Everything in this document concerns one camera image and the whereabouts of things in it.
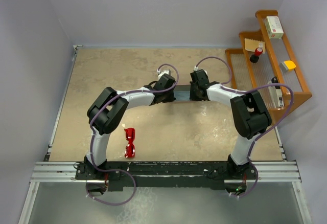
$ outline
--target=red object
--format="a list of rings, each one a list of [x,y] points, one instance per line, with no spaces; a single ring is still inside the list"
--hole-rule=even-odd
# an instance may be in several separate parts
[[[247,176],[246,176],[246,173],[245,173],[244,176],[243,176],[243,184],[246,183],[246,180],[247,180]]]
[[[254,55],[255,56],[260,56],[262,54],[262,52],[263,52],[262,48],[256,48],[255,52],[254,52]]]
[[[125,157],[126,158],[133,158],[135,157],[135,147],[133,145],[133,141],[135,139],[135,129],[134,128],[125,128],[124,131],[126,132],[126,140],[128,144],[125,150]]]

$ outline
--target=wooden rack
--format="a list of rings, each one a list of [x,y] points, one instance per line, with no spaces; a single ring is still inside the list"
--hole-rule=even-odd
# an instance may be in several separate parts
[[[255,13],[255,16],[257,17],[258,21],[259,21],[259,25],[260,25],[260,29],[258,31],[244,31],[244,32],[240,32],[239,37],[241,39],[241,43],[242,43],[242,48],[241,49],[226,49],[225,53],[227,56],[227,61],[228,64],[231,66],[231,70],[233,72],[233,68],[232,68],[232,55],[239,55],[239,54],[243,54],[245,57],[245,61],[246,61],[246,66],[248,68],[249,71],[249,76],[250,76],[250,80],[252,83],[252,87],[258,87],[261,85],[264,85],[266,83],[258,83],[253,71],[253,67],[252,67],[252,63],[250,62],[250,56],[247,50],[245,50],[245,38],[249,38],[249,39],[254,39],[254,40],[259,40],[259,41],[264,41],[265,42],[265,48],[266,48],[266,52],[267,55],[269,57],[269,61],[271,64],[271,68],[272,71],[274,73],[274,75],[278,78],[280,83],[285,83],[284,80],[284,76],[279,68],[279,62],[278,62],[278,58],[275,54],[274,51],[274,47],[273,44],[271,43],[271,40],[268,37],[268,33],[264,24],[264,19],[267,16],[278,16],[278,12],[276,10],[259,10],[258,12]],[[285,33],[285,29],[283,28],[284,34],[282,37],[283,43],[285,45],[285,48],[287,50],[289,59],[292,60],[295,65],[295,73],[296,73],[296,77],[297,80],[299,82],[299,85],[302,89],[302,92],[294,92],[294,105],[292,106],[291,112],[293,112],[295,109],[297,109],[300,105],[302,105],[304,102],[306,102],[311,96],[311,92],[309,91],[309,88],[307,86],[307,83],[305,81],[305,78],[302,74],[301,68],[297,62],[297,59],[295,57],[295,54],[292,50],[292,47],[290,45],[290,42],[288,40],[287,34]],[[233,72],[233,78],[232,78],[232,87],[233,88],[237,88],[237,83],[234,77],[234,72]],[[284,103],[285,103],[285,107],[282,108],[268,108],[269,113],[272,117],[273,122],[275,123],[276,121],[279,120],[279,118],[281,118],[281,116],[284,114],[285,109],[287,108],[287,106],[289,105],[289,101],[291,99],[291,95],[289,93],[289,91],[285,88],[285,87],[281,87],[282,88],[282,94],[283,94],[283,99],[284,99]]]

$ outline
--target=black metal base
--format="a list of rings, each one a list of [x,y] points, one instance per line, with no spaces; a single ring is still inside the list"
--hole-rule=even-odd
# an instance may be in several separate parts
[[[123,169],[128,171],[138,187],[205,187],[213,190],[225,190],[225,180],[255,179],[251,165],[236,166],[228,161],[204,162],[104,162],[101,169]],[[77,180],[104,180],[105,173],[95,170],[84,158],[77,166]],[[129,176],[117,172],[109,173],[108,191],[122,191],[124,187],[133,187]]]

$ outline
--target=bimanual robot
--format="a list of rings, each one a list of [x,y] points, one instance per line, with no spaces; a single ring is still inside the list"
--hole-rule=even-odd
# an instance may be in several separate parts
[[[136,184],[138,187],[226,189],[235,195],[245,192],[246,179],[258,178],[258,172],[250,162],[254,140],[271,125],[271,117],[260,93],[254,91],[240,94],[230,88],[227,91],[222,84],[210,82],[205,70],[197,68],[191,73],[190,85],[175,87],[176,80],[170,75],[170,71],[163,71],[158,75],[158,81],[145,85],[138,91],[116,91],[111,87],[102,91],[87,111],[95,135],[90,152],[85,156],[84,161],[78,162],[76,166],[76,179],[87,181],[109,179],[108,191],[122,191],[124,187],[133,187]],[[118,127],[127,109],[185,100],[185,94],[190,101],[214,101],[231,107],[239,136],[227,161],[108,162],[106,160],[110,135]],[[105,105],[114,97],[116,99],[110,104],[109,110]],[[103,193],[103,188],[95,188],[92,191]]]

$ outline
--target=small bottle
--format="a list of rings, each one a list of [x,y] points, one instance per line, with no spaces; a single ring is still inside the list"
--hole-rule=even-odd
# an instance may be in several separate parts
[[[251,55],[250,61],[252,63],[257,63],[259,60],[259,56],[262,54],[262,48],[256,48],[254,54]]]

